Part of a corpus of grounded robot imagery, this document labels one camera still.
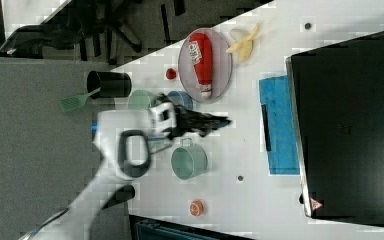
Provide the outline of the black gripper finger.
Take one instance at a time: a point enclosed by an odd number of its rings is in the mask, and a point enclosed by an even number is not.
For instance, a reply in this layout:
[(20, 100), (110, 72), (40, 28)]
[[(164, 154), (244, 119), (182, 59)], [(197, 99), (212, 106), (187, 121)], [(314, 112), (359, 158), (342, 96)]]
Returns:
[(226, 127), (231, 123), (230, 120), (222, 120), (222, 121), (215, 121), (212, 123), (207, 123), (204, 126), (203, 132), (201, 133), (202, 137), (206, 137), (209, 135), (211, 132), (216, 131), (220, 128)]
[(198, 121), (225, 121), (225, 116), (216, 116), (209, 113), (195, 112), (195, 118)]

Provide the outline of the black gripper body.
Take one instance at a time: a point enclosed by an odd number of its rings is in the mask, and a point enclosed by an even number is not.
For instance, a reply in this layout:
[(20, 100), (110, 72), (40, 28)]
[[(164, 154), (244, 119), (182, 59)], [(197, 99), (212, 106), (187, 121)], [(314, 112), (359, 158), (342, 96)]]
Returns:
[(176, 105), (174, 111), (176, 126), (171, 130), (172, 138), (182, 137), (188, 132), (198, 133), (201, 137), (205, 137), (210, 133), (205, 114), (188, 110), (180, 105)]

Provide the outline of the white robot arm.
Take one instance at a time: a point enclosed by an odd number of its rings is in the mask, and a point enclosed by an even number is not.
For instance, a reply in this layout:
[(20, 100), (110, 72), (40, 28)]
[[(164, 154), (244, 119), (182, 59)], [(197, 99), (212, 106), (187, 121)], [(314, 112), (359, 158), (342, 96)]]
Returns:
[(205, 137), (230, 123), (226, 116), (188, 110), (167, 98), (142, 110), (99, 113), (93, 144), (103, 161), (95, 176), (69, 205), (18, 240), (89, 240), (92, 223), (116, 192), (150, 169), (150, 139)]

